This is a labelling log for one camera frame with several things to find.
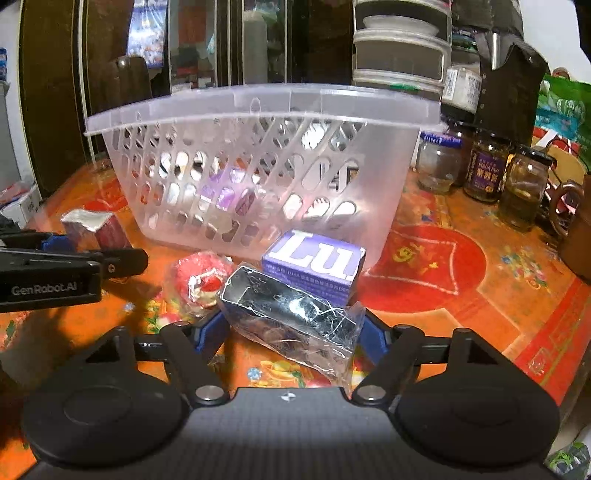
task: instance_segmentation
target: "clear plastic basket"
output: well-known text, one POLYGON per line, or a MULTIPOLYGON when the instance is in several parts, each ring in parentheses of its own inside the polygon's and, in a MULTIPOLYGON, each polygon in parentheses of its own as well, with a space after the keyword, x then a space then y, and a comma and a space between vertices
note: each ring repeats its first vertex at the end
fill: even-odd
POLYGON ((142 233, 259 260, 292 228, 380 256, 437 102, 360 87, 191 90, 88 119, 142 233))

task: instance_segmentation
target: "packaging box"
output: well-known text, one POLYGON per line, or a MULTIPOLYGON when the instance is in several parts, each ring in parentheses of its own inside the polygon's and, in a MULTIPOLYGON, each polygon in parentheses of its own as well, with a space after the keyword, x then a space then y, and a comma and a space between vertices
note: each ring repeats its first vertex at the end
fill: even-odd
POLYGON ((19 228, 25 228, 31 217, 39 211, 40 203, 39 188, 34 184, 25 195, 6 205, 0 213, 13 220, 19 228))
POLYGON ((132 248, 113 212, 75 209, 61 217, 61 224, 78 251, 132 248))
POLYGON ((263 255, 262 269, 334 306, 344 306, 355 291, 364 260, 365 248, 292 230, 263 255))

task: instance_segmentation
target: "mug handle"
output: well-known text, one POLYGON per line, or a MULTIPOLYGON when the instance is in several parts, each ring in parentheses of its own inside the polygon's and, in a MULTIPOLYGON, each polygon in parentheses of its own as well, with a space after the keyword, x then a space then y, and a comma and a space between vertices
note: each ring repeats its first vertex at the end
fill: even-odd
POLYGON ((554 227, 556 233, 562 238, 566 238, 569 233, 560 226, 558 215, 556 215, 556 207, 558 206, 558 201, 570 191, 574 192, 581 201, 583 200, 583 187, 572 180, 562 182, 550 196, 550 223, 552 223, 552 227, 554 227))

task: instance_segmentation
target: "orange tablecloth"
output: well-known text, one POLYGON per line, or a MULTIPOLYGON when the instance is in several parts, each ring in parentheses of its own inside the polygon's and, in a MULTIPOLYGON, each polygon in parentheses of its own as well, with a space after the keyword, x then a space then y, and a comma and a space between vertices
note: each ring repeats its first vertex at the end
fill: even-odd
MULTIPOLYGON (((106 282, 100 303, 0 315, 5 371, 0 378, 0 479, 14 479, 34 463, 18 429, 26 391, 73 351, 117 325, 134 333, 157 330, 159 315, 171 308, 160 295, 165 268, 187 254, 141 235, 110 170, 78 171, 30 227, 61 232, 61 214, 76 207, 116 211, 134 246, 148 251, 150 264, 143 275, 125 284, 106 282)), ((558 403, 591 339, 590 292, 544 242, 539 229, 515 232, 500 223, 496 207, 474 202, 461 191, 446 197, 422 192, 413 174, 382 257, 364 272, 358 286, 359 300, 389 325, 408 323, 438 336, 449 336, 459 326, 474 329, 558 403)), ((327 384, 315 371, 235 335, 214 364, 231 390, 327 384)), ((161 364, 139 367, 165 379, 161 364)), ((357 357, 354 367, 353 382, 358 382, 368 366, 357 357)), ((443 368, 424 367, 421 377, 443 368)))

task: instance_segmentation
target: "luia box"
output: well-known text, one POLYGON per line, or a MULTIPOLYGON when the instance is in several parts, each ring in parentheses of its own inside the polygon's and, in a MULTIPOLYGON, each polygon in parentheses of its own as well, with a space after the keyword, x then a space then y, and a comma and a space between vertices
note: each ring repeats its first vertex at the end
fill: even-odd
POLYGON ((292 230, 262 257, 265 273, 292 287, 347 305, 365 260, 365 248, 326 236, 292 230))

